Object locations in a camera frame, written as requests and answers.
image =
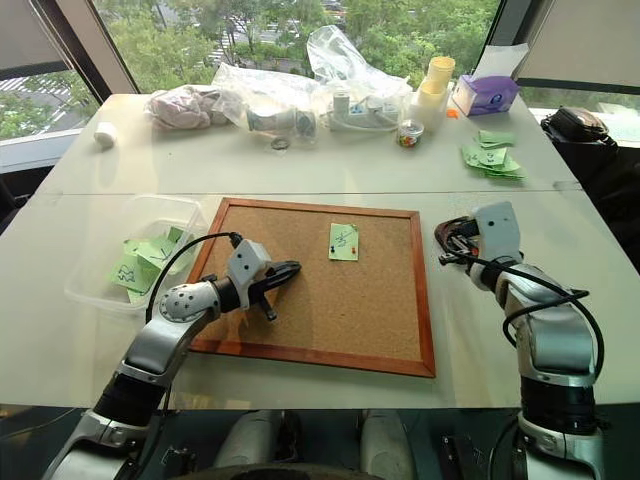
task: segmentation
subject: cork board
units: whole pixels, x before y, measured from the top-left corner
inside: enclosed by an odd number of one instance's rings
[[[328,259],[331,223],[359,229],[357,262]],[[224,198],[209,233],[236,231],[302,269],[256,306],[209,324],[191,350],[435,377],[418,212]],[[230,242],[205,243],[189,276],[222,275]]]

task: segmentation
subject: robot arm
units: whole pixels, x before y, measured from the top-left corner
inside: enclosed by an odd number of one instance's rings
[[[588,322],[570,303],[587,293],[567,291],[538,268],[522,263],[510,203],[473,213],[473,218],[457,218],[436,228],[436,239],[446,252],[440,262],[465,265],[478,288],[494,292],[507,317],[508,338],[509,326],[515,328],[516,340],[510,341],[517,349],[521,378],[518,426],[524,448],[532,453],[526,462],[550,455],[582,464],[591,478],[603,479],[593,384],[604,351],[598,348],[596,362]],[[561,472],[557,478],[564,478]]]
[[[167,393],[193,338],[222,313],[258,303],[276,318],[264,293],[300,270],[273,263],[264,247],[232,235],[227,276],[171,288],[120,361],[93,410],[87,410],[43,479],[132,479],[149,422]]]

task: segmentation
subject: clear plastic container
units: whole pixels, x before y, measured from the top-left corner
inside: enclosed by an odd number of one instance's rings
[[[131,303],[125,287],[111,282],[110,274],[123,254],[123,242],[132,238],[152,238],[166,234],[170,227],[183,230],[171,252],[173,256],[188,241],[207,232],[198,202],[176,197],[139,195],[122,207],[101,235],[98,245],[87,247],[65,284],[65,293],[79,302],[123,313],[142,313],[149,303],[151,289],[136,303]],[[180,272],[165,277],[163,288],[184,283],[197,255],[197,247],[189,264]]]

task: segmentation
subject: clear plastic bag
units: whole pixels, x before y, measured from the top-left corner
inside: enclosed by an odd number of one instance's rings
[[[240,128],[284,141],[315,141],[315,80],[223,63],[212,85],[220,90],[216,108]]]
[[[183,85],[172,90],[158,90],[145,105],[153,125],[164,130],[206,128],[224,125],[227,118],[216,104],[218,88],[209,85]]]
[[[403,99],[412,92],[407,79],[369,65],[335,25],[319,28],[307,41],[309,62],[322,85],[318,109],[331,130],[386,131],[397,126]]]

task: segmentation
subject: small jar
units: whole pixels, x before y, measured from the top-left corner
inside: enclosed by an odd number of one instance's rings
[[[405,120],[398,126],[398,145],[413,148],[424,133],[424,125],[416,120]]]

